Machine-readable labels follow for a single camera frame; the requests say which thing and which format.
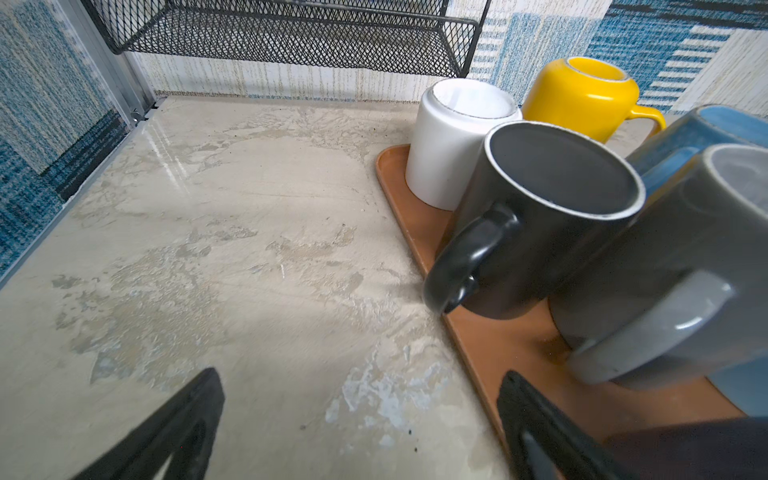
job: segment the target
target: mesh basket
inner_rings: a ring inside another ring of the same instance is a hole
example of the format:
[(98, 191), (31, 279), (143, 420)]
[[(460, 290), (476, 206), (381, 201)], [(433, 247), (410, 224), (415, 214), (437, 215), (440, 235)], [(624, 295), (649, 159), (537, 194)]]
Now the mesh basket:
[(448, 0), (82, 0), (115, 53), (466, 77), (478, 21)]

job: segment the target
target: yellow mug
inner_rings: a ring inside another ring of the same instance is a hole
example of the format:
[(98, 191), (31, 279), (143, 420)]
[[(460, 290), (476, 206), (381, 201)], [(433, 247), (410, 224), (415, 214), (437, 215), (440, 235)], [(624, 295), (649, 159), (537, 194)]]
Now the yellow mug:
[(667, 127), (655, 108), (637, 105), (640, 88), (624, 70), (605, 61), (570, 57), (551, 61), (539, 72), (523, 104), (525, 120), (545, 121), (606, 142), (625, 120), (650, 118)]

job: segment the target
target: patterned wall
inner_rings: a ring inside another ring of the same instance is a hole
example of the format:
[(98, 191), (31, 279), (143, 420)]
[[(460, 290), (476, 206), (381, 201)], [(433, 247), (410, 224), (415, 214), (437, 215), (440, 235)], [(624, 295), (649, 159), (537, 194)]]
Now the patterned wall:
[(0, 0), (0, 277), (127, 127), (57, 7)]
[[(611, 61), (641, 87), (641, 104), (682, 113), (724, 103), (768, 115), (768, 2), (492, 0), (473, 78), (522, 101), (547, 62)], [(453, 0), (478, 17), (482, 0)], [(269, 98), (417, 101), (438, 80), (356, 69), (137, 54), (158, 91)]]

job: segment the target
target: ceramic cup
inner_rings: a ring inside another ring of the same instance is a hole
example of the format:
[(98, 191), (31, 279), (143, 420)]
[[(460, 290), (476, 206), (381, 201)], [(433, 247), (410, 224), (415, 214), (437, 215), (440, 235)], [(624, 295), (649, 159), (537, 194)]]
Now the ceramic cup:
[(768, 150), (720, 144), (549, 305), (582, 382), (649, 389), (768, 354)]
[(768, 147), (768, 122), (725, 105), (694, 108), (629, 154), (627, 161), (643, 177), (650, 196), (692, 156), (715, 144)]
[(520, 120), (518, 103), (482, 81), (450, 78), (422, 96), (406, 165), (408, 188), (422, 202), (454, 210), (475, 169), (483, 137)]
[(605, 143), (622, 122), (650, 118), (666, 127), (655, 108), (637, 105), (640, 88), (624, 70), (587, 57), (551, 61), (539, 72), (523, 103), (525, 120), (545, 121)]
[(495, 127), (424, 282), (438, 313), (459, 304), (529, 311), (640, 210), (640, 176), (603, 144), (541, 122)]

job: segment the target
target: light blue object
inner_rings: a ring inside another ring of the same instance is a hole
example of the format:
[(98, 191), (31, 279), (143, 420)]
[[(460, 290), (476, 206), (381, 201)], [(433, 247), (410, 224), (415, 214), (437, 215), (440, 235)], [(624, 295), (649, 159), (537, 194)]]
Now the light blue object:
[(699, 107), (643, 143), (627, 161), (651, 195), (692, 156), (715, 144), (768, 147), (768, 122), (723, 105)]
[(768, 416), (768, 356), (713, 373), (709, 379), (742, 412)]

